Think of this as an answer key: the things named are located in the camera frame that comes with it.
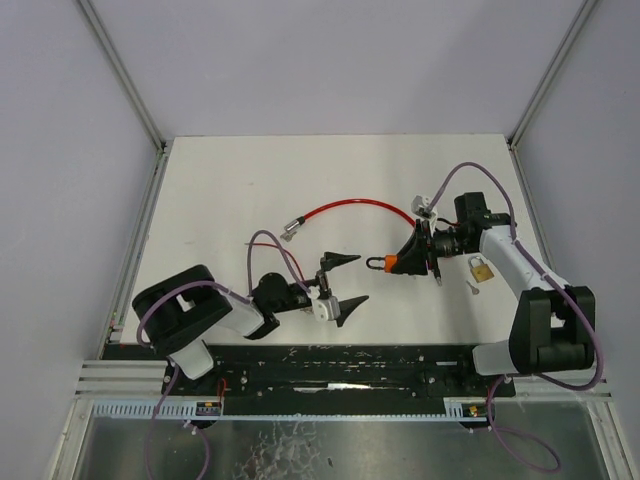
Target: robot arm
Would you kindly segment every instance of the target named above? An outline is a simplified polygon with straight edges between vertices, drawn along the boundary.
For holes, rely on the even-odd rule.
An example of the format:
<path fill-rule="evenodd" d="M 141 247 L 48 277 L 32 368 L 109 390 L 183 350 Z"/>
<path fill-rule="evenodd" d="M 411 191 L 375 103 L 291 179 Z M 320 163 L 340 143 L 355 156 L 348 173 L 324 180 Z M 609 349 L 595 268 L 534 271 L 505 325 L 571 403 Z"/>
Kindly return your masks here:
<path fill-rule="evenodd" d="M 594 360 L 594 347 L 587 331 L 560 294 L 516 248 L 509 227 L 484 230 L 480 253 L 496 266 L 519 301 L 509 338 L 474 348 L 476 371 L 481 375 L 496 375 L 589 368 Z M 552 271 L 547 275 L 564 287 L 593 327 L 593 293 L 587 287 L 569 285 Z M 552 327 L 553 317 L 564 321 L 562 326 Z"/>
<path fill-rule="evenodd" d="M 374 257 L 367 266 L 388 273 L 428 275 L 441 284 L 439 258 L 482 253 L 498 269 L 518 298 L 518 308 L 509 338 L 478 345 L 473 359 L 481 375 L 544 373 L 589 368 L 594 347 L 589 334 L 564 302 L 562 296 L 542 278 L 516 247 L 511 236 L 511 218 L 492 213 L 481 192 L 465 193 L 455 199 L 457 224 L 432 233 L 432 213 L 422 210 L 424 199 L 414 201 L 414 213 L 426 220 L 417 222 L 414 233 L 397 255 Z M 384 261 L 384 267 L 373 261 Z M 573 287 L 549 271 L 550 278 L 578 304 L 591 327 L 595 325 L 595 299 L 587 287 Z M 555 317 L 562 326 L 552 327 Z"/>
<path fill-rule="evenodd" d="M 251 298 L 225 289 L 204 265 L 196 265 L 140 292 L 132 305 L 149 346 L 171 358 L 195 380 L 213 367 L 202 335 L 214 325 L 235 331 L 247 340 L 259 340 L 278 328 L 276 315 L 310 309 L 316 320 L 342 327 L 369 297 L 339 301 L 329 287 L 327 272 L 359 259 L 359 255 L 325 252 L 314 278 L 287 283 L 279 273 L 264 275 Z"/>

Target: white table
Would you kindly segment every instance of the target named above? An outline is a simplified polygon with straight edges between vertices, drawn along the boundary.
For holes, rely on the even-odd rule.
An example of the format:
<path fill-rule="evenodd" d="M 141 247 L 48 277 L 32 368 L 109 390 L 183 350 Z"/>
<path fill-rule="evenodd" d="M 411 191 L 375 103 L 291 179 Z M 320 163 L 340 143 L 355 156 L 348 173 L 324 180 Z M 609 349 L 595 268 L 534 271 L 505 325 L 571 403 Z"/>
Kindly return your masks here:
<path fill-rule="evenodd" d="M 354 135 L 181 137 L 168 161 L 134 295 L 193 265 L 207 265 L 216 278 L 247 293 L 246 246 L 253 232 L 280 235 L 290 220 L 328 202 L 368 197 L 407 212 L 414 195 L 433 195 L 458 163 L 473 160 L 493 172 L 513 200 L 518 234 L 539 256 L 533 227 L 501 135 Z M 500 193 L 475 169 L 462 169 L 438 204 L 455 219 L 453 199 L 482 191 L 493 212 L 505 212 Z M 384 256 L 396 253 L 411 228 L 386 210 L 354 205 L 319 215 L 285 246 L 307 278 L 324 251 Z M 345 326 L 318 323 L 302 312 L 278 315 L 281 326 L 251 342 L 214 326 L 211 344 L 440 344 L 493 342 L 508 337 L 516 298 L 496 278 L 471 295 L 463 257 L 441 260 L 443 286 L 432 275 L 409 277 L 376 272 L 364 260 L 329 273 L 334 294 L 370 299 Z M 275 249 L 254 249 L 254 285 L 271 271 L 290 278 Z M 122 343 L 135 343 L 138 318 L 126 317 Z"/>

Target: red cable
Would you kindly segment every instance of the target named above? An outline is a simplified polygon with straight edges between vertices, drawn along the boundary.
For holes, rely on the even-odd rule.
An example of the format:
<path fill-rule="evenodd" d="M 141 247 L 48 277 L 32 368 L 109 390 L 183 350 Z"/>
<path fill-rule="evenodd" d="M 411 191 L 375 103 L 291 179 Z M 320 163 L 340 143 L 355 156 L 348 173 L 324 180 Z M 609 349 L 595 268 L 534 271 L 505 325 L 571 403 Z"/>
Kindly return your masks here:
<path fill-rule="evenodd" d="M 315 210 L 311 210 L 309 213 L 304 215 L 304 219 L 309 220 L 314 215 L 318 215 L 319 213 L 322 213 L 325 210 L 329 210 L 330 208 L 340 207 L 342 205 L 351 205 L 353 203 L 364 203 L 367 205 L 375 205 L 376 207 L 386 208 L 387 210 L 390 210 L 393 213 L 400 215 L 407 222 L 409 222 L 409 225 L 411 225 L 412 227 L 414 227 L 416 224 L 413 218 L 411 218 L 409 215 L 404 213 L 399 208 L 394 207 L 393 205 L 389 205 L 388 203 L 379 202 L 378 200 L 371 200 L 369 198 L 347 198 L 345 200 L 338 200 L 337 202 L 327 203 L 326 205 L 322 205 L 321 207 L 318 207 Z"/>
<path fill-rule="evenodd" d="M 224 392 L 227 390 L 227 379 L 221 377 L 218 380 L 218 397 L 220 398 L 220 404 L 222 405 L 222 400 L 224 399 Z"/>
<path fill-rule="evenodd" d="M 271 248 L 278 248 L 276 245 L 274 245 L 273 243 L 254 243 L 253 244 L 254 247 L 271 247 Z M 300 275 L 300 279 L 304 280 L 305 276 L 304 273 L 302 273 L 302 269 L 300 268 L 300 264 L 298 263 L 298 261 L 296 260 L 296 257 L 293 256 L 293 253 L 291 253 L 289 250 L 287 249 L 283 249 L 284 252 L 287 254 L 287 256 L 293 261 L 293 263 L 296 266 L 296 269 L 298 270 L 298 274 Z"/>

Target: padlock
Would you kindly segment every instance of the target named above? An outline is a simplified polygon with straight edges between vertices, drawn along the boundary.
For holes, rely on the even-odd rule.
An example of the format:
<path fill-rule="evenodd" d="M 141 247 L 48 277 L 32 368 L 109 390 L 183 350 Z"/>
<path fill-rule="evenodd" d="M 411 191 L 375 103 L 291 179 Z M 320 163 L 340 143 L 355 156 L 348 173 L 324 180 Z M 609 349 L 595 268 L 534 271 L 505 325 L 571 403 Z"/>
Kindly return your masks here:
<path fill-rule="evenodd" d="M 494 276 L 489 265 L 484 263 L 484 260 L 477 255 L 469 257 L 469 270 L 478 283 L 486 282 Z"/>

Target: metal frame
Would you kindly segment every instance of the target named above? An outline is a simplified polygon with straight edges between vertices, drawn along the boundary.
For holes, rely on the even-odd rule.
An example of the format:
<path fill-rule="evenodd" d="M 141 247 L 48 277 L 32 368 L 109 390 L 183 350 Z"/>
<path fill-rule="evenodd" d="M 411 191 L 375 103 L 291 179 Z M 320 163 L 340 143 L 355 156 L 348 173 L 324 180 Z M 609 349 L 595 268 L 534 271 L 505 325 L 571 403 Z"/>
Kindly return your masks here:
<path fill-rule="evenodd" d="M 533 92 L 533 96 L 531 97 L 531 100 L 529 100 L 529 103 L 527 104 L 527 107 L 524 109 L 524 112 L 520 117 L 520 120 L 518 120 L 518 123 L 516 124 L 516 128 L 513 130 L 513 133 L 509 136 L 510 145 L 514 147 L 517 147 L 519 145 L 520 141 L 522 140 L 524 134 L 526 133 L 529 127 L 529 124 L 531 123 L 536 112 L 540 108 L 540 105 L 542 105 L 542 102 L 547 96 L 547 93 L 549 92 L 549 88 L 551 88 L 551 85 L 553 84 L 553 81 L 558 75 L 558 72 L 562 68 L 562 65 L 564 65 L 565 61 L 567 60 L 569 53 L 571 52 L 571 49 L 573 48 L 573 45 L 576 42 L 576 39 L 580 36 L 580 33 L 582 32 L 585 25 L 591 18 L 593 12 L 595 11 L 599 3 L 600 3 L 600 0 L 584 0 L 582 2 L 582 5 L 580 6 L 578 13 L 576 13 L 576 16 L 573 18 L 571 22 L 571 25 L 569 25 L 569 29 L 567 30 L 567 33 L 565 33 L 564 37 L 562 38 L 562 41 L 560 42 L 560 45 L 556 49 L 556 52 L 554 53 L 553 58 L 549 63 L 549 66 L 544 72 L 544 75 L 542 75 L 542 78 L 540 79 L 538 86 Z"/>
<path fill-rule="evenodd" d="M 142 126 L 149 137 L 149 140 L 156 148 L 156 150 L 162 150 L 165 145 L 165 140 L 162 137 L 160 129 L 156 125 L 153 117 L 147 110 L 140 93 L 135 84 L 131 80 L 131 76 L 120 58 L 118 51 L 111 40 L 111 36 L 104 26 L 104 22 L 100 18 L 96 7 L 93 5 L 92 0 L 76 0 L 76 4 L 80 9 L 80 12 L 84 16 L 87 25 L 91 29 L 93 35 L 98 42 L 98 45 L 102 49 L 103 53 L 109 65 L 111 66 L 113 73 L 118 80 L 118 83 L 122 86 L 124 94 L 129 100 L 131 107 L 138 116 L 138 119 L 142 123 Z"/>
<path fill-rule="evenodd" d="M 109 310 L 104 335 L 100 340 L 100 352 L 97 356 L 97 358 L 100 358 L 102 347 L 105 345 L 113 328 L 117 328 L 121 323 L 126 312 L 126 305 L 130 301 L 132 286 L 137 275 L 145 240 L 166 170 L 169 149 L 165 148 L 166 142 L 140 98 L 92 0 L 76 0 L 76 3 L 110 63 L 116 78 L 123 87 L 132 108 L 142 122 L 149 140 L 158 149 L 158 157 L 145 190 L 143 203 L 136 221 L 136 229 L 128 247 L 118 288 Z M 541 246 L 545 261 L 552 267 L 553 258 L 539 221 L 517 148 L 540 105 L 543 103 L 546 94 L 549 92 L 558 72 L 568 58 L 576 39 L 588 20 L 593 16 L 599 3 L 599 0 L 585 0 L 583 2 L 516 128 L 507 140 L 514 166 L 525 194 L 525 201 L 534 224 L 537 240 Z M 127 418 L 127 416 L 132 418 L 131 415 L 143 415 L 146 418 L 149 409 L 136 410 L 132 407 L 132 402 L 137 402 L 136 405 L 148 405 L 157 401 L 160 389 L 165 381 L 165 367 L 165 362 L 153 360 L 86 361 L 80 375 L 76 397 L 71 407 L 67 424 L 60 437 L 57 451 L 52 457 L 48 478 L 64 480 L 73 478 L 81 457 L 83 440 L 94 411 L 113 413 L 114 410 L 111 409 L 115 408 L 124 418 Z M 580 371 L 564 372 L 557 376 L 565 381 L 584 382 L 591 378 L 591 374 L 592 372 L 590 371 Z M 497 398 L 496 401 L 521 403 L 577 401 L 584 403 L 591 414 L 596 437 L 611 478 L 640 478 L 635 465 L 633 465 L 633 459 L 625 453 L 629 451 L 628 446 L 620 434 L 617 413 L 606 381 L 603 381 L 591 392 L 569 392 L 535 378 L 514 379 L 514 385 L 517 392 L 515 397 Z M 174 397 L 169 400 L 167 405 L 170 408 L 187 408 L 192 404 L 192 398 Z M 167 418 L 173 418 L 170 414 L 171 410 L 167 410 L 167 412 L 169 413 Z"/>

